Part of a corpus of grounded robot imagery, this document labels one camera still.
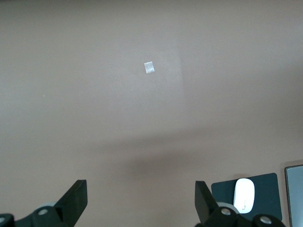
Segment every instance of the white computer mouse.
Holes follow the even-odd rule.
[[[249,213],[255,200],[255,185],[247,178],[237,180],[233,205],[240,214]]]

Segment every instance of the metal bolt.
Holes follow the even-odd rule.
[[[231,211],[227,208],[223,208],[221,210],[221,213],[224,214],[224,215],[231,215],[232,214]]]
[[[260,217],[260,221],[262,221],[264,224],[268,224],[268,225],[270,225],[272,223],[272,221],[270,220],[270,218],[268,218],[266,216]]]
[[[43,210],[40,210],[40,211],[38,212],[38,215],[44,215],[44,214],[46,214],[47,212],[48,212],[47,209],[43,209]]]

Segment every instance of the laptop screen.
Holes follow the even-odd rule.
[[[303,227],[303,165],[285,169],[288,209],[292,227]]]

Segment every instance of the beige tabletop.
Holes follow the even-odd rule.
[[[0,2],[0,213],[20,219],[87,179],[77,227],[193,227],[196,180],[277,173],[289,226],[302,12],[301,0]]]

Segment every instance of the black mouse pad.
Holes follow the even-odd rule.
[[[252,220],[257,214],[269,214],[282,220],[282,211],[275,173],[247,177],[255,184],[255,200],[251,212],[241,214],[244,218]],[[213,197],[217,202],[233,204],[236,180],[212,184]]]

